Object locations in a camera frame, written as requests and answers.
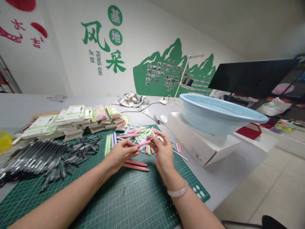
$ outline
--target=black monitor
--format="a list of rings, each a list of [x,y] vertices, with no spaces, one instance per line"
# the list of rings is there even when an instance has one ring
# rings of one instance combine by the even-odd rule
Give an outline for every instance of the black monitor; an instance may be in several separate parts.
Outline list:
[[[209,88],[264,99],[298,59],[220,64]]]

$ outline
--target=white table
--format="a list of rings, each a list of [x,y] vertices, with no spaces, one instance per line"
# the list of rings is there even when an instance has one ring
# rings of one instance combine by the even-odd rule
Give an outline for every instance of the white table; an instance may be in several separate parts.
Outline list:
[[[0,94],[0,131],[8,131],[13,134],[20,129],[33,114],[48,112],[53,110],[61,110],[68,108],[70,105],[84,104],[93,107],[99,104],[110,105],[116,101],[113,97],[78,97],[73,96],[66,99],[65,102],[54,102],[47,100],[47,95],[31,95],[31,94]],[[151,103],[158,102],[160,97],[149,96]],[[117,109],[122,111],[137,111],[135,108],[127,108],[116,105]],[[152,115],[169,116],[170,112],[181,112],[182,106],[178,103],[174,105],[152,104],[148,108]],[[130,123],[138,126],[157,124],[151,118],[142,113],[129,113]],[[176,141],[175,136],[167,127],[158,125],[162,132],[168,137]],[[202,168],[191,154],[182,146],[182,155],[188,159],[186,164],[198,178],[201,184],[211,195],[206,205],[211,211],[232,192],[243,180],[265,159],[267,153],[260,149],[251,148],[248,150],[250,142],[243,142],[243,145],[228,157],[217,161],[206,168]],[[6,197],[16,184],[6,184],[0,189],[0,202]]]

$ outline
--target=chair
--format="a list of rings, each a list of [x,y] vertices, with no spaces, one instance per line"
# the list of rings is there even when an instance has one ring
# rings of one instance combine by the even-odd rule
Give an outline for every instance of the chair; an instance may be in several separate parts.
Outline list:
[[[239,225],[239,226],[246,226],[252,228],[261,228],[261,229],[287,229],[284,225],[280,222],[272,218],[271,216],[264,215],[261,219],[261,225],[258,224],[249,224],[249,223],[240,223],[234,222],[229,220],[222,220],[222,225],[227,229],[226,225]]]

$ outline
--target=plastic bag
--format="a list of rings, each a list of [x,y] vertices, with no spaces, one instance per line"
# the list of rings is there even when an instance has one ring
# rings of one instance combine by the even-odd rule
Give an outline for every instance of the plastic bag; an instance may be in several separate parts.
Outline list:
[[[284,103],[279,97],[276,97],[272,101],[261,105],[256,111],[268,116],[275,116],[282,114],[289,107],[291,107],[291,103]]]

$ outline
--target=green circle decal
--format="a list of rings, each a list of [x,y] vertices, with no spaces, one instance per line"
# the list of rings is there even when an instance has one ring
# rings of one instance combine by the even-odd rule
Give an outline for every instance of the green circle decal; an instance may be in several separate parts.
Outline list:
[[[116,45],[119,46],[122,44],[123,42],[123,37],[122,34],[120,33],[119,30],[117,29],[111,29],[109,32],[109,38],[111,40],[111,42]]]
[[[108,8],[108,17],[112,24],[119,26],[122,24],[123,16],[118,7],[111,5]]]

